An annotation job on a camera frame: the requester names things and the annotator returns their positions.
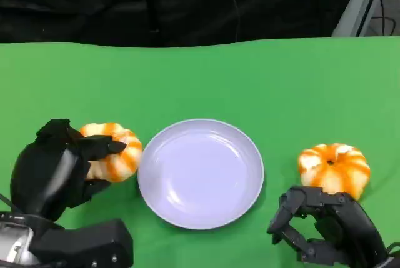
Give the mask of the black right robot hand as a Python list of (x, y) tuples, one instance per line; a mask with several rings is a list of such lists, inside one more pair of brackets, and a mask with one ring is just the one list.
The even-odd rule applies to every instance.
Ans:
[[(290, 225), (292, 218), (308, 215), (314, 217), (321, 239), (306, 239)], [(292, 186), (280, 196), (267, 233), (273, 244), (285, 241), (305, 263), (377, 267), (389, 259), (378, 229), (358, 201), (345, 192), (328, 194), (320, 187)]]

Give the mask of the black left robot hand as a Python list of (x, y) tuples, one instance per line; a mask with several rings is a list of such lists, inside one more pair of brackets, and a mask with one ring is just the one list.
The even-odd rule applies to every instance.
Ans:
[(88, 178), (93, 161), (125, 150), (108, 135), (85, 137), (69, 119), (51, 119), (18, 155), (11, 176), (11, 202), (24, 214), (58, 220), (101, 192), (110, 181)]

